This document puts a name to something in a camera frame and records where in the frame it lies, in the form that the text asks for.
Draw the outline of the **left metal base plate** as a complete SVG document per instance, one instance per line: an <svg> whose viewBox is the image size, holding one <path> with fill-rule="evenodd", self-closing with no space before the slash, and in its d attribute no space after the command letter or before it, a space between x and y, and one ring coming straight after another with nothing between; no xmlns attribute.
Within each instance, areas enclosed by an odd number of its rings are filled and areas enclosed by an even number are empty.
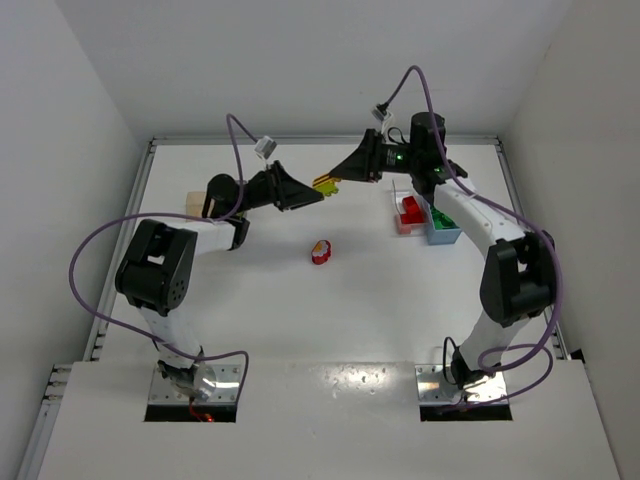
<svg viewBox="0 0 640 480"><path fill-rule="evenodd" d="M186 407L193 397L198 406L232 406L238 397L241 373L241 365L207 364L196 374L194 387L187 387L164 378L157 367L151 377L148 404Z"/></svg>

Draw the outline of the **red rounded lego brick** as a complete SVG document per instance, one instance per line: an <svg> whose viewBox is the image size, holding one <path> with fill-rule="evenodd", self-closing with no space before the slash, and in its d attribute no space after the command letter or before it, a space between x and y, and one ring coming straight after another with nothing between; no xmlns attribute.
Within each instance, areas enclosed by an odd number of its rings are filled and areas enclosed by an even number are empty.
<svg viewBox="0 0 640 480"><path fill-rule="evenodd" d="M402 199L402 206L406 214L414 214L420 212L420 205L413 196L407 196Z"/></svg>

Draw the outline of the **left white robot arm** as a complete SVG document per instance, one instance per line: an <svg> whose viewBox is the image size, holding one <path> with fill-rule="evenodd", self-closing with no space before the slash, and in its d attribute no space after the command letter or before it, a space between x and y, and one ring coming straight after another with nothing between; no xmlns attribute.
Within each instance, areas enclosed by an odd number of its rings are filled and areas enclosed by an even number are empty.
<svg viewBox="0 0 640 480"><path fill-rule="evenodd" d="M247 182L228 174L214 176L207 185L201 221L139 223L117 270L115 288L146 321L159 352L160 373L175 390L204 399L215 388L204 349L190 321L178 311L196 257L240 248L250 210L267 205L295 210L323 199L321 192L291 177L275 161Z"/></svg>

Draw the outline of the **green curved lego brick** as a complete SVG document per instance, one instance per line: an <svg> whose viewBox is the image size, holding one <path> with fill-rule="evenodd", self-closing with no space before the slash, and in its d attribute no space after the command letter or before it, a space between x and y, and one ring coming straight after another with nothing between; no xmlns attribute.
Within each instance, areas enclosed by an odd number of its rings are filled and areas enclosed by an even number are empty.
<svg viewBox="0 0 640 480"><path fill-rule="evenodd" d="M452 219L436 209L434 206L430 206L430 214L431 223L435 230L451 230L458 228Z"/></svg>

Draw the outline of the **metal base plate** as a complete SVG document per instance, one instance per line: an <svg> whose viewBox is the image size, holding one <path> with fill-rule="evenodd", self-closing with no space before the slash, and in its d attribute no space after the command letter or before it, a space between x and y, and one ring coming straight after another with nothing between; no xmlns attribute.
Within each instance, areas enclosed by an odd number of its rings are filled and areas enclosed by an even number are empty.
<svg viewBox="0 0 640 480"><path fill-rule="evenodd" d="M241 365L207 364L196 374L194 387L187 387L164 378L157 367L151 377L148 404L186 407L193 397L198 406L232 406L238 397L241 373Z"/></svg>
<svg viewBox="0 0 640 480"><path fill-rule="evenodd" d="M441 364L416 365L415 375L420 406L470 407L473 404L509 404L506 382L501 373L483 376L462 388L445 380Z"/></svg>

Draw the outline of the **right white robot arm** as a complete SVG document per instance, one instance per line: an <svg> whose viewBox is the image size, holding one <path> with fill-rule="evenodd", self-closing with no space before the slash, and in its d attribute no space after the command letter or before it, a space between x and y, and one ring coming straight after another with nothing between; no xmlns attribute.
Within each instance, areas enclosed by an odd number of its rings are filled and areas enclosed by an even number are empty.
<svg viewBox="0 0 640 480"><path fill-rule="evenodd" d="M524 229L482 201L466 171L448 160L445 137L444 118L420 112L411 118L408 143L389 143L382 133L368 129L356 150L330 174L369 183L385 172L409 175L414 190L451 219L482 255L482 312L455 348L445 375L463 388L500 367L503 353L523 327L555 302L557 281L549 237Z"/></svg>

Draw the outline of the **red flower lego brick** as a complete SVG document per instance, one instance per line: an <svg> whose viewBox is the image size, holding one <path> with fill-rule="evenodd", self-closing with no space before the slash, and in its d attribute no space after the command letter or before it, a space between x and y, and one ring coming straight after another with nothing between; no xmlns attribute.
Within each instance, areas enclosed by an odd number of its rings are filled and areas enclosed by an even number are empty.
<svg viewBox="0 0 640 480"><path fill-rule="evenodd" d="M332 255L332 245L328 240L319 240L311 250L311 261L314 265L326 263Z"/></svg>

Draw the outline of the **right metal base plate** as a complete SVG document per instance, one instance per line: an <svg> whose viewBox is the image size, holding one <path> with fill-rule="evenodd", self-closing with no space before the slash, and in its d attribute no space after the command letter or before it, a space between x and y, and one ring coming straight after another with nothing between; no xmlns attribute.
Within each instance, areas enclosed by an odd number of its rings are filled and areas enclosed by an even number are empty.
<svg viewBox="0 0 640 480"><path fill-rule="evenodd" d="M462 388L445 380L441 364L416 365L415 375L420 406L470 407L473 404L509 404L506 382L501 373L483 376Z"/></svg>

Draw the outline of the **blue plastic container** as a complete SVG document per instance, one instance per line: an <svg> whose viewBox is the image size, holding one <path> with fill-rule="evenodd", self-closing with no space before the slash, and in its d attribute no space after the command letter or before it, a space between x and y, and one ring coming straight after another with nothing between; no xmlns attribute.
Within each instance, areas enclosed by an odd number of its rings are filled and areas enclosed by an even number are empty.
<svg viewBox="0 0 640 480"><path fill-rule="evenodd" d="M436 245L451 245L455 244L461 235L462 231L458 227L457 229L451 230L435 230L431 223L431 214L430 214L430 206L428 202L424 203L425 206L425 215L426 215L426 239L427 243L432 246Z"/></svg>

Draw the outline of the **yellow striped lego brick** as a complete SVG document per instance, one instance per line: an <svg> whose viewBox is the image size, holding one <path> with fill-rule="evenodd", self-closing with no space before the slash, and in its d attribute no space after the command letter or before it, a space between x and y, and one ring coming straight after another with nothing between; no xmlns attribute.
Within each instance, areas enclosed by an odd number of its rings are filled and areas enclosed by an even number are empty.
<svg viewBox="0 0 640 480"><path fill-rule="evenodd" d="M330 197L339 192L339 178L331 177L328 174L317 177L313 180L312 188L321 193L324 197Z"/></svg>

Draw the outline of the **orange translucent container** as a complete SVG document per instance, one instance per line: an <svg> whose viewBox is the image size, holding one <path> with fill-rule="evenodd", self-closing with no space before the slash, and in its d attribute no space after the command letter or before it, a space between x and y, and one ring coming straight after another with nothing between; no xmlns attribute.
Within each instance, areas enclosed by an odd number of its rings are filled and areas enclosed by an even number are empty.
<svg viewBox="0 0 640 480"><path fill-rule="evenodd" d="M204 213L204 201L206 193L204 191L191 191L187 193L185 201L185 213L193 217L206 217Z"/></svg>

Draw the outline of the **clear plastic container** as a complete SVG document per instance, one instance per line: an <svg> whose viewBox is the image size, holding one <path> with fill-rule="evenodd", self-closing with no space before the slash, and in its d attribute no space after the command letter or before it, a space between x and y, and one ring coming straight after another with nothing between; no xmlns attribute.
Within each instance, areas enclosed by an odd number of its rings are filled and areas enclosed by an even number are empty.
<svg viewBox="0 0 640 480"><path fill-rule="evenodd" d="M401 190L392 182L394 221L399 236L422 235L428 224L424 203L412 190Z"/></svg>

